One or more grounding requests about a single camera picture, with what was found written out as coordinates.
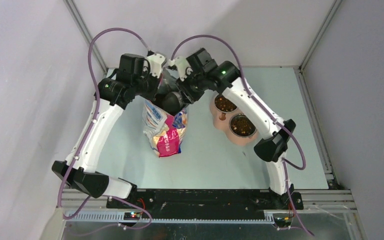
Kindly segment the colourful pet food bag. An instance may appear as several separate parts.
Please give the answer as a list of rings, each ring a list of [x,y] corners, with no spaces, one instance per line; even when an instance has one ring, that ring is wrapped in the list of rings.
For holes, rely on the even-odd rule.
[[[188,126],[188,105],[176,115],[160,108],[163,98],[170,92],[179,92],[176,77],[164,69],[154,101],[146,100],[142,112],[142,131],[150,148],[159,158],[181,153],[181,144]]]

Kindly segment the metal food scoop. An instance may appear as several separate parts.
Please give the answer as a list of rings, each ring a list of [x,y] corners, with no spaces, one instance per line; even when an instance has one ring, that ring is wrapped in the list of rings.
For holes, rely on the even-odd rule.
[[[175,116],[185,105],[182,94],[177,91],[172,91],[162,99],[160,108],[168,114]]]

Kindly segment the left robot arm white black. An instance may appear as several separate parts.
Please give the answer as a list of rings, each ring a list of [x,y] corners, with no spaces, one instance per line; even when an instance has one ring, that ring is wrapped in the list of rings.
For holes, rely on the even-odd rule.
[[[154,100],[162,79],[166,57],[148,52],[146,57],[126,53],[120,57],[115,77],[103,78],[96,87],[92,112],[82,133],[64,161],[51,170],[67,184],[93,198],[117,197],[125,208],[133,208],[135,185],[97,171],[101,152],[116,121],[136,96]]]

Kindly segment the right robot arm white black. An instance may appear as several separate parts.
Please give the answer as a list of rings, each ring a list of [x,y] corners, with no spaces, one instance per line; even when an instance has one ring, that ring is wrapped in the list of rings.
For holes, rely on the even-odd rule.
[[[277,209],[293,206],[294,188],[284,157],[288,141],[296,139],[296,123],[275,114],[252,90],[239,67],[230,61],[217,64],[205,48],[188,57],[172,57],[168,65],[178,72],[176,84],[184,103],[193,104],[211,90],[231,101],[251,121],[261,135],[253,149],[267,167],[271,204]]]

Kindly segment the pink double pet feeder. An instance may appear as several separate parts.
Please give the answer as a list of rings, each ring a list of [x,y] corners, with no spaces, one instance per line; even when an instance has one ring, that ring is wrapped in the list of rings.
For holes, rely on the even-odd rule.
[[[209,109],[213,126],[222,131],[233,144],[246,146],[259,136],[251,120],[223,95],[215,94],[210,101]]]

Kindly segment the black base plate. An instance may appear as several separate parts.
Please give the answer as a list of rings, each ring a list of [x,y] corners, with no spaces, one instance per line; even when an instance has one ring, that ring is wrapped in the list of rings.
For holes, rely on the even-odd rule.
[[[138,189],[127,198],[145,207],[153,219],[261,220],[265,211],[287,211],[293,204],[303,210],[299,192],[291,199],[270,189]]]

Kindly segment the aluminium frame rail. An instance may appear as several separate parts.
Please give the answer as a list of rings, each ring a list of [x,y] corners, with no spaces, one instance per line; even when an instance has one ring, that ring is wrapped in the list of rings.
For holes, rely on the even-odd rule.
[[[87,198],[75,189],[62,193],[62,207],[73,221],[144,224],[270,224],[275,218],[310,213],[355,213],[348,190],[294,190],[277,195],[266,189],[139,189],[122,203]]]

